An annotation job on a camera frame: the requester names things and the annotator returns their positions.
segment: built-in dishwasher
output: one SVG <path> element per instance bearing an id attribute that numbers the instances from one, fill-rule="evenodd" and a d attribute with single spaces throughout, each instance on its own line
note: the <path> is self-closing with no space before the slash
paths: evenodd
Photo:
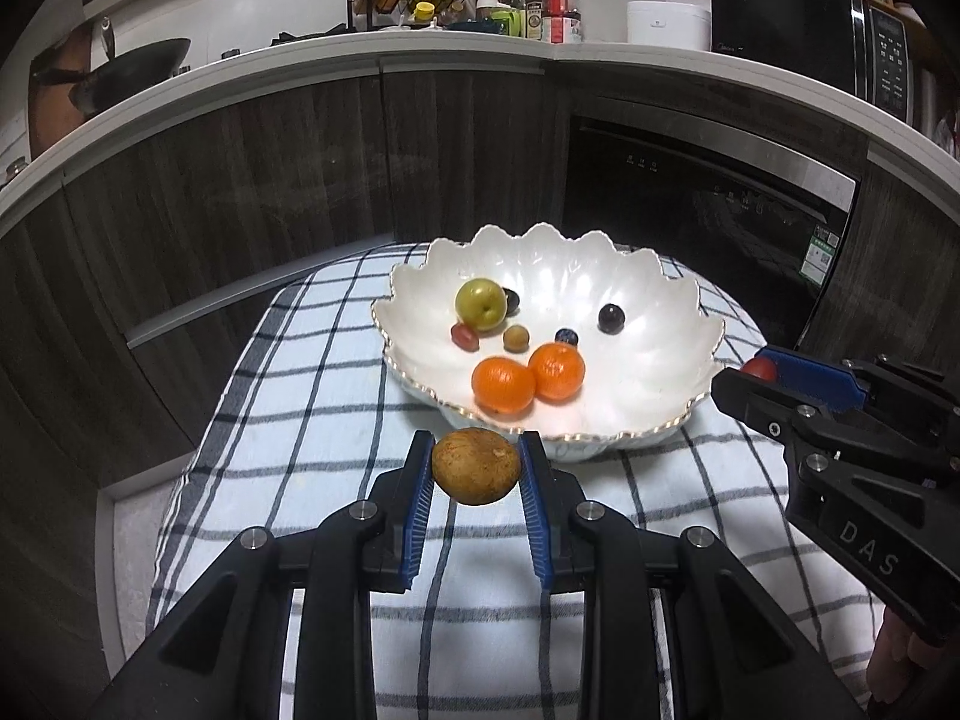
<path id="1" fill-rule="evenodd" d="M 563 233 L 650 247 L 726 290 L 768 343 L 795 346 L 829 283 L 856 182 L 690 114 L 605 100 L 570 129 Z"/>

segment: orange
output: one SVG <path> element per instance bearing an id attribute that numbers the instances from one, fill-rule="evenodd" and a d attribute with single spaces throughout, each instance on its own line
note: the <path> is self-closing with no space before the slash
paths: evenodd
<path id="1" fill-rule="evenodd" d="M 470 385 L 477 403 L 493 412 L 522 412 L 533 403 L 536 394 L 533 372 L 507 357 L 481 360 L 473 369 Z"/>
<path id="2" fill-rule="evenodd" d="M 544 400 L 572 397 L 587 375 L 587 364 L 577 348 L 558 341 L 536 348 L 527 365 L 536 377 L 536 394 Z"/>

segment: cherry tomato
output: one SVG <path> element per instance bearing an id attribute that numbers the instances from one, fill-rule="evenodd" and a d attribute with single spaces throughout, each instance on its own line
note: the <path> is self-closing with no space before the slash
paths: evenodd
<path id="1" fill-rule="evenodd" d="M 765 382 L 776 381 L 776 363 L 767 357 L 754 357 L 752 360 L 747 360 L 740 370 Z"/>

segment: checkered tablecloth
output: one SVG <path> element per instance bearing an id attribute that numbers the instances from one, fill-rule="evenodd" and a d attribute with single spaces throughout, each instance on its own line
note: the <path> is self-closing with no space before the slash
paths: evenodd
<path id="1" fill-rule="evenodd" d="M 244 528 L 265 525 L 276 536 L 314 528 L 365 497 L 380 471 L 401 466 L 414 430 L 440 437 L 449 429 L 392 380 L 371 323 L 371 300 L 390 292 L 391 267 L 419 263 L 425 250 L 379 247 L 275 297 L 176 486 L 157 544 L 148 630 Z M 669 260 L 664 269 L 699 278 Z M 752 319 L 699 281 L 704 312 L 726 319 L 718 356 L 735 365 L 752 357 L 764 343 Z M 699 524 L 717 532 L 865 699 L 882 608 L 786 523 L 779 445 L 707 399 L 659 446 L 565 469 L 588 498 L 641 528 L 678 535 Z M 287 640 L 284 718 L 292 714 L 300 598 Z M 374 595 L 371 616 L 381 719 L 576 715 L 583 597 L 541 594 L 517 490 L 491 506 L 464 507 L 437 488 L 421 574 L 406 595 Z M 655 618 L 662 639 L 662 614 Z M 666 668 L 661 685 L 662 715 L 671 717 Z"/>

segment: black frying pan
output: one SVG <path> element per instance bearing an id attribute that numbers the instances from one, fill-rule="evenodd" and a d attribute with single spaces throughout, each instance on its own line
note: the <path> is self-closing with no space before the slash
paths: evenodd
<path id="1" fill-rule="evenodd" d="M 189 38 L 160 40 L 107 60 L 92 73 L 48 68 L 35 73 L 34 79 L 44 86 L 75 84 L 70 90 L 70 101 L 89 119 L 169 79 L 181 66 L 189 47 Z"/>

